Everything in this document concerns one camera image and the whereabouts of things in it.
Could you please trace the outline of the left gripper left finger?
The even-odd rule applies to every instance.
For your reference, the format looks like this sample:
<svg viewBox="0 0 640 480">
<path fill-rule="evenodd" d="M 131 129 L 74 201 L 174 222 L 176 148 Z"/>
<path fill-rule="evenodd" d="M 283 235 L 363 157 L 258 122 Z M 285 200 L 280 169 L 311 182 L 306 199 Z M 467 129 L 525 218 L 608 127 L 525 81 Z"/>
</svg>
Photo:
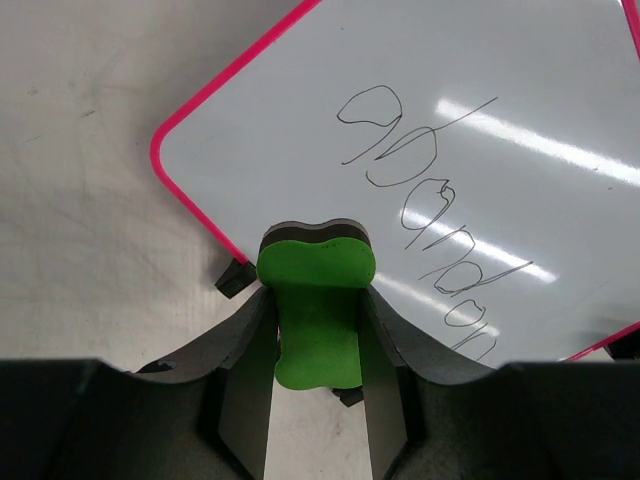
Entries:
<svg viewBox="0 0 640 480">
<path fill-rule="evenodd" d="M 276 307 L 259 288 L 233 315 L 134 378 L 130 479 L 261 479 L 277 358 Z"/>
</svg>

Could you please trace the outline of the green whiteboard eraser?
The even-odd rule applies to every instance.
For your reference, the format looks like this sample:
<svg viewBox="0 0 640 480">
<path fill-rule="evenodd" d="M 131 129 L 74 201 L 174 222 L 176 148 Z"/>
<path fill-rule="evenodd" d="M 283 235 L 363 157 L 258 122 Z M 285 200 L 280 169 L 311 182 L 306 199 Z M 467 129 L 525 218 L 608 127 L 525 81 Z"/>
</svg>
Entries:
<svg viewBox="0 0 640 480">
<path fill-rule="evenodd" d="M 344 218 L 275 224 L 262 238 L 256 271 L 275 296 L 278 383 L 297 391 L 361 386 L 359 299 L 376 272 L 366 229 Z"/>
</svg>

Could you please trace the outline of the pink framed whiteboard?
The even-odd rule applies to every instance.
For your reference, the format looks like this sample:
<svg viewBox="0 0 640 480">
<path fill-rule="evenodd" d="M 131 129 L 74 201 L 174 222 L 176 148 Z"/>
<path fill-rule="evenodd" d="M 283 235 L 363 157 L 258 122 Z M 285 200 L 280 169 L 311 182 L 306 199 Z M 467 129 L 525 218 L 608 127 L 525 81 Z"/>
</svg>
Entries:
<svg viewBox="0 0 640 480">
<path fill-rule="evenodd" d="M 240 261 L 280 222 L 358 222 L 375 289 L 485 365 L 639 326 L 635 1 L 304 1 L 150 156 Z"/>
</svg>

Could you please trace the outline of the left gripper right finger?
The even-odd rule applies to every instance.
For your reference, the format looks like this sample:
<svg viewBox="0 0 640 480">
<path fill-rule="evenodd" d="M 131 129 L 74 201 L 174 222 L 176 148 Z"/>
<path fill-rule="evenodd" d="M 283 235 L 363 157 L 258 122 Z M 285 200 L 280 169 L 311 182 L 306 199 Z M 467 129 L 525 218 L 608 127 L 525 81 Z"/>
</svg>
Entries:
<svg viewBox="0 0 640 480">
<path fill-rule="evenodd" d="M 372 475 L 390 479 L 426 438 L 420 381 L 453 386 L 491 372 L 403 318 L 373 287 L 359 297 L 358 343 Z"/>
</svg>

